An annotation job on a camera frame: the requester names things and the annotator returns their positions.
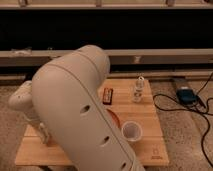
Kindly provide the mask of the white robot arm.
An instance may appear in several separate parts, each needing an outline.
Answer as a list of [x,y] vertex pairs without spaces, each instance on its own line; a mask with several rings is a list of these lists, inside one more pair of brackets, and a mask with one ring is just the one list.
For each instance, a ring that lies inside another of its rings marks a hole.
[[83,46],[38,69],[9,106],[40,120],[78,171],[145,171],[98,97],[109,70],[104,50]]

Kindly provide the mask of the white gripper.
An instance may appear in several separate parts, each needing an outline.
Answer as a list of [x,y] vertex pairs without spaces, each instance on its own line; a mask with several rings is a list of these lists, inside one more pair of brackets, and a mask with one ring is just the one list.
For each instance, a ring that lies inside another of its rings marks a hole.
[[50,134],[46,126],[41,123],[39,116],[35,112],[25,113],[25,120],[35,129],[39,129],[39,136],[44,144],[50,140]]

